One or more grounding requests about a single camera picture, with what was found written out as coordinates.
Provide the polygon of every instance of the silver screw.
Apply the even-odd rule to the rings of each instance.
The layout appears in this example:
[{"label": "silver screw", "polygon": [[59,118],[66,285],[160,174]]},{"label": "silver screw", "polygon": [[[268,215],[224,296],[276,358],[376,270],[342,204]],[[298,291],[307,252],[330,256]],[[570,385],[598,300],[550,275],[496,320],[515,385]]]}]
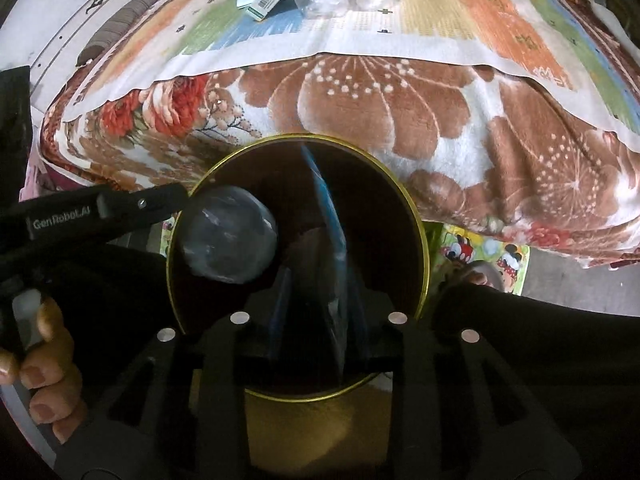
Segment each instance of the silver screw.
[{"label": "silver screw", "polygon": [[175,330],[173,328],[163,328],[158,332],[158,341],[167,343],[175,337]]},{"label": "silver screw", "polygon": [[406,316],[404,312],[392,312],[388,317],[389,323],[394,325],[404,325],[409,318]]},{"label": "silver screw", "polygon": [[248,313],[239,310],[238,312],[234,312],[229,319],[234,325],[244,325],[251,319],[251,316],[249,316]]},{"label": "silver screw", "polygon": [[466,330],[463,330],[460,333],[460,337],[462,338],[462,341],[466,342],[466,343],[477,343],[478,341],[480,341],[480,334],[478,332],[476,332],[475,330],[472,330],[470,328],[467,328]]}]

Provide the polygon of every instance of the metal bolt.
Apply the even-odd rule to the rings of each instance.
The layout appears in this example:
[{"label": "metal bolt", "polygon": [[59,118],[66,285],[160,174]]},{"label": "metal bolt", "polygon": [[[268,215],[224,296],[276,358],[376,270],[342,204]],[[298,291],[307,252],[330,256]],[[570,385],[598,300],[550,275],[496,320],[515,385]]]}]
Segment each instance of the metal bolt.
[{"label": "metal bolt", "polygon": [[462,341],[466,343],[477,343],[478,341],[480,341],[480,334],[470,328],[463,330],[460,333],[460,337],[462,338]]},{"label": "metal bolt", "polygon": [[404,312],[392,312],[388,317],[389,323],[394,325],[404,325],[409,318],[406,316]]},{"label": "metal bolt", "polygon": [[163,328],[160,332],[158,332],[158,341],[163,343],[167,343],[171,341],[175,337],[175,330],[173,328]]},{"label": "metal bolt", "polygon": [[229,319],[234,325],[244,325],[249,322],[251,316],[249,316],[248,313],[239,310],[238,312],[234,312]]}]

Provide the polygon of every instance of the bedspread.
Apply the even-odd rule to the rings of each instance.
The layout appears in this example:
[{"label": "bedspread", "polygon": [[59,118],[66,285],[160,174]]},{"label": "bedspread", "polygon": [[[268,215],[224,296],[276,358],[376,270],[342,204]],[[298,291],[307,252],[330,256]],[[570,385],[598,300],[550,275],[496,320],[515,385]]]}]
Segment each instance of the bedspread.
[{"label": "bedspread", "polygon": [[157,81],[63,121],[91,70],[78,69],[43,123],[42,154],[62,187],[71,180],[61,175],[121,189],[192,186],[239,146],[311,132],[376,156],[425,220],[586,266],[639,257],[640,154],[567,112],[532,78],[487,65],[320,53]]}]

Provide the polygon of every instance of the gray floor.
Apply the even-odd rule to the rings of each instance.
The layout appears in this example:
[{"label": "gray floor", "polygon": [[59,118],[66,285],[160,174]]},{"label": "gray floor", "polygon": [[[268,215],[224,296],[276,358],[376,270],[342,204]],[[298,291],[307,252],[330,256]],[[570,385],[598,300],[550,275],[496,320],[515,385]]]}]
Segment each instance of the gray floor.
[{"label": "gray floor", "polygon": [[640,316],[640,264],[583,269],[575,261],[532,249],[523,296],[581,310]]}]

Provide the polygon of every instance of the gold rim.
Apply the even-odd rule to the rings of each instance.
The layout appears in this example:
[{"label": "gold rim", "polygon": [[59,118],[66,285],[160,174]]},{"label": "gold rim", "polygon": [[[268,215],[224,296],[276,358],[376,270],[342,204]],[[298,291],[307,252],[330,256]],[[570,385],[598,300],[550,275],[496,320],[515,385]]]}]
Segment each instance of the gold rim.
[{"label": "gold rim", "polygon": [[[191,189],[191,191],[189,192],[189,197],[193,196],[193,194],[200,189],[200,186],[202,186],[202,184],[205,181],[207,181],[209,177],[213,173],[215,173],[223,164],[226,164],[229,160],[231,160],[235,156],[247,150],[251,150],[260,144],[264,144],[266,142],[276,142],[279,139],[323,140],[324,142],[328,142],[330,144],[337,144],[338,146],[347,148],[348,150],[353,150],[359,155],[365,157],[369,162],[371,162],[376,168],[382,171],[396,185],[396,187],[398,188],[398,190],[400,191],[402,196],[404,196],[404,199],[408,203],[409,209],[414,214],[414,220],[420,236],[420,244],[422,246],[422,267],[424,269],[424,272],[423,272],[424,276],[422,279],[422,290],[420,292],[418,306],[416,307],[415,314],[414,314],[415,319],[420,319],[422,317],[422,309],[424,307],[424,302],[427,298],[427,289],[429,286],[429,278],[430,278],[430,272],[431,272],[427,237],[426,237],[426,234],[424,233],[424,227],[422,225],[422,219],[420,218],[420,213],[418,213],[418,208],[415,206],[414,199],[411,198],[411,195],[409,195],[409,192],[400,183],[400,181],[396,179],[396,176],[393,173],[391,173],[391,171],[389,171],[389,169],[384,164],[382,164],[382,162],[380,162],[379,160],[377,160],[375,157],[365,152],[364,150],[361,150],[357,146],[353,146],[349,142],[346,142],[341,139],[335,139],[335,137],[328,137],[328,136],[316,135],[316,134],[282,134],[282,135],[267,137],[265,139],[260,139],[247,146],[244,146],[243,148],[240,148],[239,150],[231,153],[230,155],[227,155],[225,158],[223,158],[217,164],[215,164],[209,171],[207,171],[207,173],[204,174],[204,176],[198,181],[198,183],[193,187],[193,189]],[[180,221],[181,215],[182,215],[181,212],[178,213],[178,216],[175,219],[175,225],[173,229],[174,232],[178,228],[178,222]],[[182,331],[182,333],[185,333],[182,323],[180,322],[180,317],[177,314],[177,309],[175,307],[174,293],[173,293],[173,287],[171,282],[171,268],[172,268],[172,256],[174,254],[174,241],[175,241],[175,237],[172,234],[171,241],[169,241],[169,247],[167,248],[167,252],[166,252],[166,267],[165,267],[166,268],[166,284],[167,284],[167,289],[169,291],[169,301],[171,303],[171,308],[174,311],[175,320],[177,321],[178,326],[180,327],[180,330]],[[370,374],[362,378],[361,380],[357,381],[356,383],[351,384],[350,386],[347,386],[346,388],[343,388],[336,392],[332,392],[330,394],[324,394],[324,395],[320,395],[320,396],[312,397],[308,399],[307,398],[297,399],[297,398],[287,398],[287,397],[273,397],[267,394],[262,394],[260,392],[254,392],[253,390],[249,390],[249,389],[246,389],[245,392],[248,394],[251,394],[252,396],[260,397],[261,399],[274,400],[276,402],[290,402],[290,403],[318,402],[320,400],[333,399],[334,397],[338,397],[352,390],[355,390],[357,387],[360,387],[363,384],[368,383],[370,380],[372,380],[376,376],[377,374]]]}]

